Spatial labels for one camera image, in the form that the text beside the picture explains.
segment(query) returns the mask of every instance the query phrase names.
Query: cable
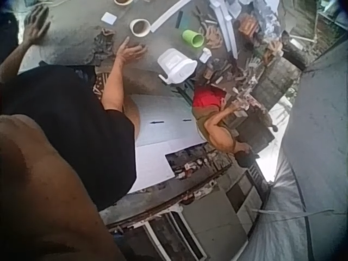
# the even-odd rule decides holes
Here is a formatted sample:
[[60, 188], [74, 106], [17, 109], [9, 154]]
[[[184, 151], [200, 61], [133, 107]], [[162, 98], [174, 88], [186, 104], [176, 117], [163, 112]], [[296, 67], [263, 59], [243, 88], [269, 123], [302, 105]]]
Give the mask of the cable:
[[59, 2], [57, 4], [54, 4], [54, 2], [48, 2], [46, 0], [39, 0], [39, 1], [40, 1], [40, 3], [32, 5], [30, 8], [27, 8], [26, 11], [13, 11], [13, 10], [6, 10], [5, 9], [5, 12], [6, 13], [13, 13], [13, 14], [26, 14], [26, 13], [30, 12], [32, 8], [37, 7], [38, 5], [41, 5], [41, 4], [47, 5], [47, 6], [49, 6], [49, 8], [54, 8], [54, 7], [60, 6], [61, 4], [66, 3], [70, 0], [62, 0], [61, 2]]

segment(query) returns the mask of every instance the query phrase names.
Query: green cup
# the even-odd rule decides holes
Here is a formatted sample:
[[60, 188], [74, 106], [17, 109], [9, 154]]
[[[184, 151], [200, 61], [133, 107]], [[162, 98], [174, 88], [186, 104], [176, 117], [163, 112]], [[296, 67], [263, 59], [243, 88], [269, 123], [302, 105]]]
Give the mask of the green cup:
[[185, 30], [182, 37], [188, 44], [196, 48], [204, 44], [204, 36], [192, 30]]

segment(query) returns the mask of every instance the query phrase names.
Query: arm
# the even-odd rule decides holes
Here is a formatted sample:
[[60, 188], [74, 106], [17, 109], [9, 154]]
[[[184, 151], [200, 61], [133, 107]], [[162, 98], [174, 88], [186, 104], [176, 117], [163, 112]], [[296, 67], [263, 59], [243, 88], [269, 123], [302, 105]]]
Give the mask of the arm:
[[18, 74], [22, 60], [31, 45], [37, 44], [47, 33], [48, 8], [38, 5], [24, 20], [23, 43], [21, 43], [0, 65], [0, 82], [6, 83]]
[[102, 104], [105, 110], [113, 109], [122, 112], [123, 100], [125, 98], [122, 79], [123, 66], [127, 62], [140, 59], [147, 51], [145, 46], [128, 47], [128, 43], [129, 37], [119, 47], [114, 66], [105, 85], [102, 96]]
[[120, 59], [115, 59], [114, 66], [104, 87], [102, 104], [105, 110], [114, 109], [122, 112], [123, 99], [123, 63]]
[[8, 250], [29, 259], [125, 260], [78, 175], [32, 119], [1, 115], [0, 146], [0, 238]]
[[17, 76], [24, 55], [26, 55], [30, 46], [28, 42], [21, 43], [0, 65], [1, 83], [6, 83]]
[[234, 146], [234, 139], [226, 128], [220, 127], [218, 124], [223, 118], [236, 110], [238, 109], [235, 107], [228, 107], [213, 115], [204, 123], [213, 146], [220, 151], [233, 153], [231, 150]]

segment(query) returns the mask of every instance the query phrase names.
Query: white board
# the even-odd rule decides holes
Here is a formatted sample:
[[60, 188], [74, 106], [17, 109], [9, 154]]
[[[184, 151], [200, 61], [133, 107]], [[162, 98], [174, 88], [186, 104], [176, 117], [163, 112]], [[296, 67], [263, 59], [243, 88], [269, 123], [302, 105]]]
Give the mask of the white board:
[[135, 146], [200, 136], [191, 108], [180, 97], [132, 95], [140, 114]]
[[204, 140], [184, 138], [169, 140], [135, 148], [136, 181], [128, 193], [146, 189], [158, 183], [174, 178], [174, 173], [166, 155], [203, 143]]

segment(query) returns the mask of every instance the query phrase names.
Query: small white container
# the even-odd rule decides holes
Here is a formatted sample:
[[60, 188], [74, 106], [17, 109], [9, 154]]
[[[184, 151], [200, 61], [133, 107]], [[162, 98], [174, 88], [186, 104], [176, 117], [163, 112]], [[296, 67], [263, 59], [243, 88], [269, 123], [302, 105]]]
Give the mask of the small white container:
[[119, 3], [117, 0], [114, 0], [115, 4], [118, 4], [118, 5], [129, 5], [131, 2], [133, 2], [133, 0], [128, 0], [124, 3]]
[[198, 64], [174, 48], [165, 51], [157, 62], [168, 75], [167, 79], [159, 75], [166, 84], [182, 83], [194, 73]]
[[[143, 27], [141, 32], [136, 33], [136, 32], [134, 32], [134, 26], [138, 22], [143, 22], [144, 27]], [[132, 34], [134, 34], [136, 37], [144, 37], [144, 36], [148, 35], [150, 32], [150, 26], [151, 26], [150, 22], [146, 19], [135, 19], [132, 22], [130, 22], [130, 24], [129, 24], [129, 28], [132, 31]]]
[[210, 57], [212, 57], [211, 50], [209, 50], [208, 48], [203, 48], [203, 53], [200, 56], [200, 61], [205, 64]]

